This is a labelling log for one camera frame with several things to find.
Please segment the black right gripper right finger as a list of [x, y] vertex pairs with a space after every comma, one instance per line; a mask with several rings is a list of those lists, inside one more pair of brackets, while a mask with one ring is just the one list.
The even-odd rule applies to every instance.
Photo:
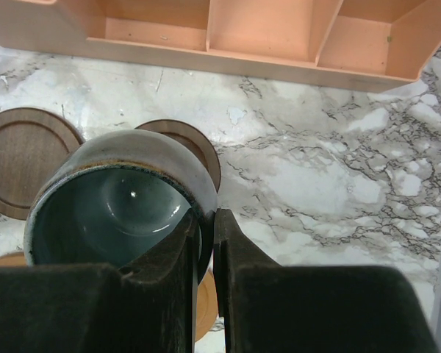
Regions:
[[282, 266], [219, 209], [214, 275], [228, 352], [436, 352], [417, 295], [396, 268]]

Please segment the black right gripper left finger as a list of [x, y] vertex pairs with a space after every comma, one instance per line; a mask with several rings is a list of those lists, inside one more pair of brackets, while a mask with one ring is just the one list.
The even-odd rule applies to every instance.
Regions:
[[0, 352], [191, 352], [197, 233], [188, 211], [123, 268], [0, 268]]

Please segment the light brown wooden coaster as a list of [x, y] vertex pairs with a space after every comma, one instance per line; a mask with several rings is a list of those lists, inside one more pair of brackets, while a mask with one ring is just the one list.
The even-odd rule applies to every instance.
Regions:
[[212, 271], [206, 272], [198, 286], [196, 305], [196, 339], [201, 340], [211, 330], [218, 317], [218, 301]]

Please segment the grey mug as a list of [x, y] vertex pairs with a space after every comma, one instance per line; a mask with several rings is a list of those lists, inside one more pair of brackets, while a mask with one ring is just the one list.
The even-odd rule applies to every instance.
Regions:
[[120, 268], [192, 213], [203, 277], [217, 206], [208, 170], [187, 147], [147, 130], [110, 132], [82, 144], [40, 188], [24, 228], [25, 258], [29, 265]]

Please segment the dark walnut coaster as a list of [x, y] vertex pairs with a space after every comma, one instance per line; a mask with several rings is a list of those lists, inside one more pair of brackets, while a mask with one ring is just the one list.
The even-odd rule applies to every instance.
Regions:
[[40, 188], [84, 141], [73, 124], [49, 111], [0, 112], [0, 213], [25, 220]]
[[172, 138], [189, 149], [203, 164], [209, 173], [216, 191], [221, 186], [221, 163], [218, 154], [210, 140], [197, 128], [173, 119], [159, 119], [149, 121], [136, 127], [157, 132]]

